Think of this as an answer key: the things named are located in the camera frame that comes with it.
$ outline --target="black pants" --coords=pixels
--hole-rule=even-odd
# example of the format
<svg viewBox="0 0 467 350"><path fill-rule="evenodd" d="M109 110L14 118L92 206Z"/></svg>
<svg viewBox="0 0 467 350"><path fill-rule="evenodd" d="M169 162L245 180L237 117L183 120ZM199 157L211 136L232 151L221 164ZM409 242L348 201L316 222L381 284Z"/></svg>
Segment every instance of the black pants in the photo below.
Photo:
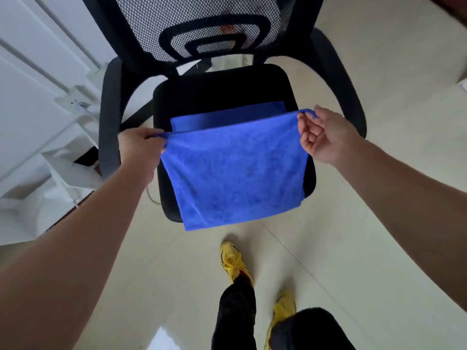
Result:
<svg viewBox="0 0 467 350"><path fill-rule="evenodd" d="M253 337L256 299L248 278L239 276L220 297L212 350L256 350ZM308 308L277 323L271 331L273 350L354 350L330 312Z"/></svg>

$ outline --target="tile floor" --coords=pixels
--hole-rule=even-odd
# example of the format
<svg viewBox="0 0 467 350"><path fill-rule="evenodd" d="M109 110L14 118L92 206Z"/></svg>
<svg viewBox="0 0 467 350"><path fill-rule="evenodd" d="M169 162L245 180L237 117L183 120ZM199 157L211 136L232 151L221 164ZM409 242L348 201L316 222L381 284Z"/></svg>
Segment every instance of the tile floor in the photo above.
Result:
<svg viewBox="0 0 467 350"><path fill-rule="evenodd" d="M368 139L467 190L467 29L428 0L325 0L317 27L334 44L367 114ZM288 58L298 106L338 110L324 82ZM338 173L316 164L302 205L260 221L185 232L143 196L76 349L147 349L163 327L181 350L210 348L226 236L253 269L262 348L276 294L329 310L357 349L465 349L467 313L404 254ZM157 182L150 185L158 197Z"/></svg>

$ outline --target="mesh chair back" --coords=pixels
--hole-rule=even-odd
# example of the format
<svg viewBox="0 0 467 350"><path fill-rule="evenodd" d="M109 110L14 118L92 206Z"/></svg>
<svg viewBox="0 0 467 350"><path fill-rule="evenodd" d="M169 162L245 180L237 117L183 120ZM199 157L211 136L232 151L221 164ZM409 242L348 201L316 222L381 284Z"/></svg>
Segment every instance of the mesh chair back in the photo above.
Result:
<svg viewBox="0 0 467 350"><path fill-rule="evenodd" d="M275 44L296 0L116 1L145 52L185 62Z"/></svg>

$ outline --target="office chair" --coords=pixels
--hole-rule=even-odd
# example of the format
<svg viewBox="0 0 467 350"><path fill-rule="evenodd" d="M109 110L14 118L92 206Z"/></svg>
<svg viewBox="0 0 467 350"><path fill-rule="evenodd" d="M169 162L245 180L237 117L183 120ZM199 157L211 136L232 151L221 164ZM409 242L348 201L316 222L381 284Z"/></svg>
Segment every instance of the office chair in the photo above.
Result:
<svg viewBox="0 0 467 350"><path fill-rule="evenodd" d="M117 135L131 95L145 80L163 75L154 90L154 127L172 131L171 118L245 105L283 101L298 107L285 72L264 64L289 56L318 73L335 94L345 118L363 137L367 126L357 93L330 41L314 28L323 0L83 0L118 57L108 65L99 119L99 164L104 179L120 166ZM253 54L253 65L179 76L190 61ZM157 168L165 215L182 222L172 183ZM308 158L305 198L316 186Z"/></svg>

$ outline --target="yellow shoe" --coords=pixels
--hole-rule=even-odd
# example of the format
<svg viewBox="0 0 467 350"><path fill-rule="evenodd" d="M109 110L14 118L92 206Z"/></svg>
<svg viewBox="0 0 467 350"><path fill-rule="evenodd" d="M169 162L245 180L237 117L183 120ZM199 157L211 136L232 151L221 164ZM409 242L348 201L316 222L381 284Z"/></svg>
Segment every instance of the yellow shoe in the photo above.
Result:
<svg viewBox="0 0 467 350"><path fill-rule="evenodd" d="M240 270L250 279L253 286L253 277L243 262L242 255L232 241L223 241L220 245L220 263L230 277L232 283L240 275Z"/></svg>
<svg viewBox="0 0 467 350"><path fill-rule="evenodd" d="M264 350L271 350L269 339L271 338L271 330L278 323L284 321L286 318L292 317L296 313L295 298L290 291L284 292L274 305L274 314L272 321L269 325L268 334L266 335L266 342Z"/></svg>

